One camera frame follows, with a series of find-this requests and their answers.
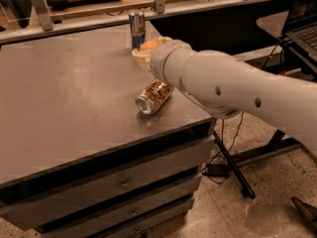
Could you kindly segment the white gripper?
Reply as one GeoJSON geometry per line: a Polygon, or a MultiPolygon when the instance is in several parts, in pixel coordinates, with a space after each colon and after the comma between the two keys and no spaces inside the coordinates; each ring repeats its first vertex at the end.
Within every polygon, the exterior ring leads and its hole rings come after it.
{"type": "Polygon", "coordinates": [[[160,44],[151,51],[132,50],[132,56],[140,69],[152,72],[155,78],[178,90],[194,90],[197,80],[191,75],[194,66],[189,60],[196,55],[192,47],[180,40],[170,37],[157,37],[160,44]]]}

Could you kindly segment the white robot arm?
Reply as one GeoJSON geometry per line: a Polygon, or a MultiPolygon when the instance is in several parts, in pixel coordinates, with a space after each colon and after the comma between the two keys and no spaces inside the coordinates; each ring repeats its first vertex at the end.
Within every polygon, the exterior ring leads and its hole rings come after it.
{"type": "Polygon", "coordinates": [[[196,52],[170,38],[147,41],[132,55],[141,69],[213,117],[245,111],[317,149],[317,83],[269,73],[225,53],[196,52]]]}

